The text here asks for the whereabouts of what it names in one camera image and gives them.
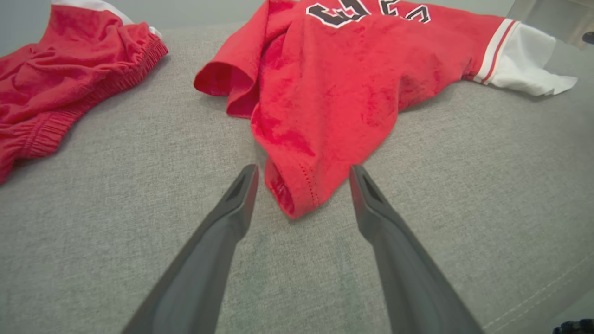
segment wrinkled fabric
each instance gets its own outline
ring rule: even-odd
[[[41,41],[0,58],[0,183],[16,160],[54,153],[77,119],[136,86],[167,52],[146,23],[52,4]]]
[[[194,87],[251,119],[266,185],[298,218],[382,143],[399,111],[463,78],[488,84],[518,24],[397,0],[268,0]]]

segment couch cushion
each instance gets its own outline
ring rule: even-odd
[[[192,86],[239,26],[163,31],[139,86],[0,187],[0,332],[121,330],[241,168],[263,167],[249,122]],[[558,45],[548,69],[580,81],[555,97],[456,83],[365,162],[486,333],[545,333],[594,288],[591,56]],[[297,221],[261,183],[217,330],[389,332],[346,182]]]

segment black lettering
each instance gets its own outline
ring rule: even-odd
[[[398,8],[390,10],[390,5],[399,2],[400,0],[380,0],[381,12],[384,15],[398,16]]]
[[[369,15],[369,11],[365,9],[359,0],[339,0],[342,9],[330,10],[320,4],[315,4],[307,8],[307,14],[315,16],[322,21],[323,24],[335,28],[344,26],[352,21],[359,21],[363,16]],[[347,11],[353,11],[353,15],[348,15]]]
[[[406,14],[405,19],[412,20],[417,16],[421,16],[419,22],[427,23],[431,21],[431,17],[429,16],[429,9],[425,5],[420,5],[414,10],[411,10],[410,13]]]

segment white wall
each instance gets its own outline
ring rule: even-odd
[[[108,0],[132,21],[146,21],[157,29],[246,21],[263,0]],[[505,16],[514,0],[432,0],[480,14]],[[2,0],[0,55],[41,38],[48,23],[50,0]]]

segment white sleeve cuff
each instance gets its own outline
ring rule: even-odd
[[[551,74],[543,69],[554,49],[554,37],[505,19],[493,36],[474,81],[534,96],[562,93],[572,88],[577,78]]]

